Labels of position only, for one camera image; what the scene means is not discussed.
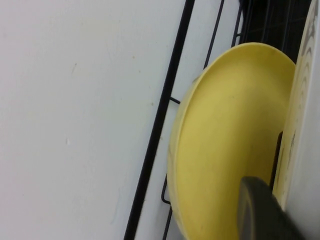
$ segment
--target black wire rack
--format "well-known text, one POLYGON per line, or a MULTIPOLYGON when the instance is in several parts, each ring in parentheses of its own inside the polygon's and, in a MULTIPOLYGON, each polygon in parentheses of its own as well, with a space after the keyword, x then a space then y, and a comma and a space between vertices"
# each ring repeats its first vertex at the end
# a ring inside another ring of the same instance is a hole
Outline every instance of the black wire rack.
MULTIPOLYGON (((207 67, 209 63, 222 10, 224 8, 224 2, 225 0, 220 0, 218 14, 214 24, 213 33, 203 68, 207 67)), ((186 0, 184 4, 167 75, 159 101, 159 106, 155 116, 149 144, 132 203, 132 208, 124 235, 125 240, 134 239, 136 235, 169 102, 173 101, 176 104, 180 104, 180 101, 173 98, 171 93, 184 47, 194 3, 195 0, 186 0)), ((230 42, 230 47, 235 46, 237 40, 238 44, 248 42, 265 43, 281 50, 289 58, 296 62, 310 3, 311 0, 239 0, 239 9, 234 25, 234 34, 230 42), (238 32, 241 15, 243 15, 243 23, 241 31, 238 32)), ((167 178, 165 178, 163 183, 161 200, 165 204, 170 205, 170 201, 165 198, 166 188, 167 178)), ((163 240, 167 239, 172 213, 172 208, 170 206, 162 237, 163 240)))

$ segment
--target white wall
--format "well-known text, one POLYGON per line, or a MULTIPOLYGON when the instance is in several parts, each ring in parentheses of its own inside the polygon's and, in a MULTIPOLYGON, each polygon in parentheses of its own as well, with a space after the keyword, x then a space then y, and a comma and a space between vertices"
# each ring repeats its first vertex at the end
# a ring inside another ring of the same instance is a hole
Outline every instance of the white wall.
POLYGON ((0 1, 0 239, 123 238, 183 0, 0 1))

